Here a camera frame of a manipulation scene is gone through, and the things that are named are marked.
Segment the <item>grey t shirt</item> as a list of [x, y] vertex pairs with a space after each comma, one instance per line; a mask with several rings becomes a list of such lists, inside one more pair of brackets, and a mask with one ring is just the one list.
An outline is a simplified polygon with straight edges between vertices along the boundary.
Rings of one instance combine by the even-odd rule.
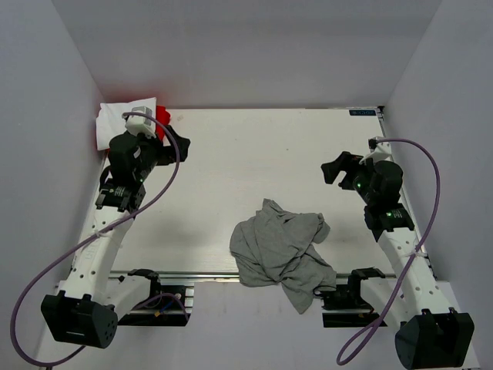
[[260, 210], [239, 222], [230, 238], [240, 283], [249, 287], [279, 284], [299, 314], [317, 293], [337, 288], [336, 271], [315, 244], [327, 239], [330, 227], [322, 214], [293, 213], [265, 199]]

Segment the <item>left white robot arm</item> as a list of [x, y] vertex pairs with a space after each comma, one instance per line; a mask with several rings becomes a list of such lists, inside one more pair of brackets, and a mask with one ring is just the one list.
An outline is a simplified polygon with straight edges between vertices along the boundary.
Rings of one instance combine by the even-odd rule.
[[67, 279], [47, 294], [42, 315], [58, 342], [107, 348], [118, 322], [136, 306], [157, 306], [163, 298], [158, 274], [134, 269], [110, 287], [108, 280], [122, 241], [146, 195], [145, 179], [157, 166], [183, 162], [190, 141], [169, 126], [169, 145], [159, 136], [124, 132], [110, 140], [108, 166], [99, 181], [91, 241], [76, 254]]

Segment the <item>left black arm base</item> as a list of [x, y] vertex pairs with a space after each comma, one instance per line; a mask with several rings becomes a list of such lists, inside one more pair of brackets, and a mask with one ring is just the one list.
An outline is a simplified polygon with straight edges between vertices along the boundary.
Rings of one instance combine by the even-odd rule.
[[193, 286], [172, 282], [150, 269], [134, 269], [120, 274], [118, 287], [130, 278], [149, 281], [147, 296], [128, 314], [119, 319], [119, 326], [185, 327], [193, 307]]

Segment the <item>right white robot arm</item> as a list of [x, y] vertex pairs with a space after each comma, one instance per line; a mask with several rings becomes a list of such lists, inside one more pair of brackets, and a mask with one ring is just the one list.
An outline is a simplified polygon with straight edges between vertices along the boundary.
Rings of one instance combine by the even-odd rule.
[[475, 325], [445, 297], [421, 254], [414, 223], [400, 202], [402, 169], [387, 159], [373, 161], [344, 151], [321, 170], [328, 184], [343, 173], [340, 188], [361, 197], [367, 228], [397, 277], [391, 284], [375, 268], [354, 270], [349, 301], [359, 308], [370, 305], [394, 329], [397, 357], [406, 369], [460, 368]]

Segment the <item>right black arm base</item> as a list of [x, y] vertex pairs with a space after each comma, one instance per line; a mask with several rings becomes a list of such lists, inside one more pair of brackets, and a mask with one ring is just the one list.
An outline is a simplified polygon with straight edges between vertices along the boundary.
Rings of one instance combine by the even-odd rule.
[[388, 276], [380, 269], [367, 267], [352, 270], [347, 280], [334, 290], [315, 288], [314, 296], [322, 301], [324, 328], [363, 328], [380, 317], [391, 292]]

